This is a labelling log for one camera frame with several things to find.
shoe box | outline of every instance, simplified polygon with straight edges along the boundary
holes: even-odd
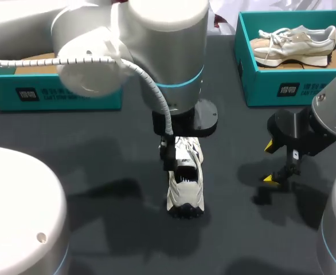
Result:
[[[26,58],[54,58],[53,53]],[[119,110],[122,90],[100,97],[78,96],[61,83],[56,66],[0,68],[0,111]]]
[[[336,49],[326,68],[297,63],[277,68],[257,65],[250,41],[259,30],[272,33],[300,25],[308,29],[336,27],[336,10],[241,12],[235,36],[235,57],[247,106],[310,105],[312,99],[336,77]]]

white robotic arm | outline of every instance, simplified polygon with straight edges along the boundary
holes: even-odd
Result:
[[[336,141],[336,78],[313,98],[311,108],[299,113],[279,110],[267,128],[272,140],[265,151],[286,146],[287,163],[264,181],[284,187],[292,174],[300,174],[303,155],[315,156]],[[336,180],[318,230],[317,256],[323,274],[336,275]]]
[[[136,73],[143,99],[152,110],[154,132],[162,136],[164,169],[174,171],[175,136],[204,137],[216,129],[215,105],[199,100],[208,7],[209,0],[130,0],[113,5],[110,0],[0,1],[0,67],[56,65],[66,88],[90,97],[114,92]],[[50,52],[56,58],[21,60]],[[34,211],[20,209],[14,214],[0,209],[4,221],[37,218],[32,222],[36,228],[20,223],[0,240],[0,251],[6,240],[14,244],[4,255],[7,258],[1,259],[0,275],[66,275],[67,214],[60,182],[44,164],[19,152],[0,148],[0,159],[26,162],[37,169],[12,194],[31,186],[39,175],[48,179],[23,194],[20,208],[33,204]],[[19,179],[21,170],[8,176]],[[6,178],[0,171],[0,198],[7,185],[15,184]],[[58,196],[57,207],[47,197],[36,203],[36,191],[41,192],[45,184],[49,185],[45,190],[53,188],[49,197]],[[36,209],[48,219],[37,215]]]

robotic arm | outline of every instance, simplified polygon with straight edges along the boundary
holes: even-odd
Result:
[[[336,78],[313,98],[310,108],[299,113],[279,110],[267,127],[272,140],[265,151],[272,154],[286,146],[287,162],[264,181],[283,187],[292,174],[300,174],[302,156],[315,156],[336,141]],[[336,180],[318,229],[317,257],[324,275],[336,275]]]
[[[29,8],[12,15],[20,4]],[[174,136],[206,137],[215,131],[216,107],[199,98],[208,0],[36,5],[15,0],[1,6],[8,16],[0,18],[0,66],[57,65],[64,86],[88,97],[118,90],[137,72],[168,171],[175,167]],[[13,61],[49,52],[57,58]]]
[[[273,154],[287,148],[286,165],[264,179],[272,185],[283,185],[293,174],[300,174],[305,155],[315,156],[336,141],[336,78],[320,91],[299,113],[279,110],[267,121],[272,140],[265,151]]]

beige sneaker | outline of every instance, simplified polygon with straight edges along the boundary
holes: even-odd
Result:
[[[251,40],[255,60],[268,67],[277,67],[287,60],[296,60],[312,66],[327,66],[336,46],[336,27],[310,30],[304,26],[295,29],[282,28],[273,33],[259,30],[259,36]]]

dark gray table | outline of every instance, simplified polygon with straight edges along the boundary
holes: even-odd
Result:
[[[264,153],[275,109],[245,105],[233,41],[208,39],[202,96],[216,104],[219,123],[201,140],[206,212],[200,219],[165,213],[159,137],[136,80],[121,112],[0,114],[0,146],[41,159],[65,188],[71,275],[320,274],[316,228],[336,176],[336,144],[304,161],[293,180],[308,187],[255,205],[258,178],[283,165],[285,152]]]

